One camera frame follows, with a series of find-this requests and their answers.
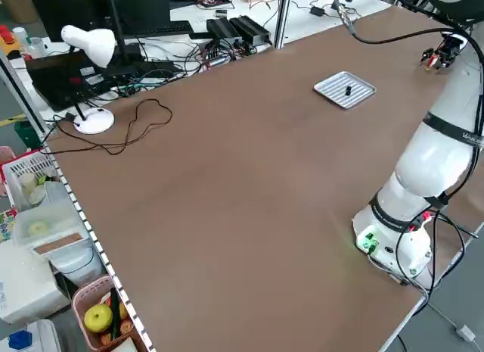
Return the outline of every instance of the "brown tabletop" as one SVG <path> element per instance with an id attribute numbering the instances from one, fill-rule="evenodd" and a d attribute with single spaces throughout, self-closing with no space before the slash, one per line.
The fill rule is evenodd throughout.
<path id="1" fill-rule="evenodd" d="M 384 39 L 435 25 L 390 8 L 356 28 Z M 417 66 L 440 39 L 370 46 L 328 30 L 109 104 L 115 126 L 94 141 L 122 142 L 142 99 L 174 113 L 120 155 L 56 156 L 158 351 L 383 345 L 420 295 L 367 262 L 351 219 L 442 91 L 445 76 Z M 342 111 L 313 92 L 341 70 L 376 95 Z M 143 104 L 132 137 L 165 119 Z M 85 147 L 66 136 L 50 145 Z M 482 194 L 462 192 L 457 216 L 477 222 Z M 456 251 L 455 234 L 443 238 L 442 265 Z"/>

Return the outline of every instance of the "pink basket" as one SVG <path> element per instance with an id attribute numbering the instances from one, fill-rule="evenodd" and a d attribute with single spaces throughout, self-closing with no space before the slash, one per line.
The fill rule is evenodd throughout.
<path id="1" fill-rule="evenodd" d="M 72 307 L 74 314 L 76 315 L 77 322 L 84 335 L 85 341 L 88 344 L 89 350 L 96 352 L 108 352 L 118 347 L 122 342 L 131 337 L 135 343 L 138 351 L 146 351 L 146 347 L 141 340 L 141 336 L 133 327 L 130 332 L 125 335 L 121 335 L 111 342 L 109 346 L 103 346 L 101 344 L 101 338 L 98 333 L 90 332 L 84 326 L 84 314 L 94 305 L 98 304 L 103 296 L 109 293 L 110 289 L 114 286 L 113 280 L 110 276 L 103 276 L 98 280 L 93 281 L 90 284 L 80 288 L 73 297 Z"/>

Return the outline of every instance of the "computer monitor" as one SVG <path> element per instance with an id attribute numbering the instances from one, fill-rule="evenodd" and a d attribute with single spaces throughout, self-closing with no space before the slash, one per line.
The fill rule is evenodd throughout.
<path id="1" fill-rule="evenodd" d="M 108 0 L 33 0 L 52 42 L 60 42 L 61 30 L 74 25 L 84 30 L 112 29 Z M 114 0 L 123 34 L 135 36 L 170 22 L 169 0 Z"/>

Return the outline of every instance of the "white desk lamp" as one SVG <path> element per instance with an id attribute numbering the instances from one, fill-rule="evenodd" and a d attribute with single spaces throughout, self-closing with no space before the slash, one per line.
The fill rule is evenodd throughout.
<path id="1" fill-rule="evenodd" d="M 85 55 L 95 65 L 106 68 L 114 54 L 113 31 L 109 29 L 95 29 L 89 32 L 72 25 L 62 28 L 62 40 L 73 47 L 82 49 Z M 102 107 L 89 108 L 82 111 L 76 104 L 79 113 L 74 119 L 74 127 L 82 134 L 99 134 L 108 130 L 114 124 L 114 115 Z"/>

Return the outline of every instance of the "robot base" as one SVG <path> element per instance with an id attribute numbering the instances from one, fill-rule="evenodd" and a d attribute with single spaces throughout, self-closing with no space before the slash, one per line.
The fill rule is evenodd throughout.
<path id="1" fill-rule="evenodd" d="M 371 254 L 378 263 L 395 275 L 403 277 L 396 261 L 396 244 L 400 233 L 380 223 L 369 206 L 355 215 L 353 229 L 356 234 L 356 246 L 361 251 Z M 399 262 L 407 277 L 418 276 L 431 258 L 430 237 L 423 226 L 402 236 L 399 244 Z"/>

